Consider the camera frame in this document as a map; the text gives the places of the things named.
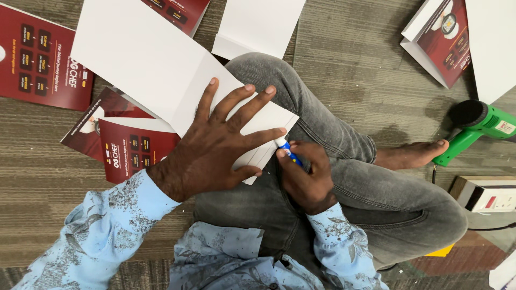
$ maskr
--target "light blue shirt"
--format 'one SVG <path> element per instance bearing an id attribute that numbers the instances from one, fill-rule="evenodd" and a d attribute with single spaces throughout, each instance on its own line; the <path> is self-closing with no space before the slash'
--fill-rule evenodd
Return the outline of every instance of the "light blue shirt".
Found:
<path id="1" fill-rule="evenodd" d="M 14 289 L 107 289 L 146 232 L 178 205 L 145 170 L 110 190 L 89 191 Z M 346 220 L 339 204 L 308 219 L 316 233 L 315 255 L 335 288 L 389 289 L 373 267 L 366 234 Z M 258 257 L 262 236 L 260 229 L 194 223 L 174 247 L 169 289 L 324 289 L 288 255 L 282 257 L 288 267 Z"/>

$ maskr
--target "toe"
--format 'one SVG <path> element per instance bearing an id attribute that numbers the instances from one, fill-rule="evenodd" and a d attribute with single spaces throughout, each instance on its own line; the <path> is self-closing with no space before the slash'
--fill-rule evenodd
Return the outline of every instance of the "toe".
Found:
<path id="1" fill-rule="evenodd" d="M 433 151 L 433 154 L 435 154 L 435 156 L 438 156 L 443 154 L 448 149 L 449 145 L 450 144 L 448 141 L 441 139 L 435 141 L 434 143 L 431 143 L 429 145 L 429 149 Z"/>

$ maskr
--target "shirt sleeve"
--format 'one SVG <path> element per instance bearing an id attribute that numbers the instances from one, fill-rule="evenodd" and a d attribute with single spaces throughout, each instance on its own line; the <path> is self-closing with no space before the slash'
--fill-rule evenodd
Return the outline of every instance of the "shirt sleeve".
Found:
<path id="1" fill-rule="evenodd" d="M 89 191 L 13 289 L 107 289 L 146 232 L 179 204 L 145 170 L 112 189 Z"/>
<path id="2" fill-rule="evenodd" d="M 307 217 L 315 231 L 314 252 L 321 270 L 338 289 L 389 289 L 375 271 L 367 235 L 348 222 L 339 203 Z"/>

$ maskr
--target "bare foot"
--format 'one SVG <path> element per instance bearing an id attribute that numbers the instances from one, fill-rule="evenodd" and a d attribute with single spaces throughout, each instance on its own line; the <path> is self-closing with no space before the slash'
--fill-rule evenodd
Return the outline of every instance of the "bare foot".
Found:
<path id="1" fill-rule="evenodd" d="M 396 148 L 378 149 L 375 165 L 391 170 L 421 167 L 443 154 L 448 146 L 448 141 L 438 140 L 434 143 L 417 142 Z"/>

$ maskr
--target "white glue stick cap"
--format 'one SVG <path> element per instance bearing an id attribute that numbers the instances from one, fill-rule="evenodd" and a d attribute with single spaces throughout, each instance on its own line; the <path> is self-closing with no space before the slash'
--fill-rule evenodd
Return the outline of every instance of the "white glue stick cap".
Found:
<path id="1" fill-rule="evenodd" d="M 276 145 L 278 145 L 278 147 L 281 147 L 287 143 L 287 139 L 285 139 L 285 137 L 280 137 L 274 140 L 274 142 L 276 142 Z"/>

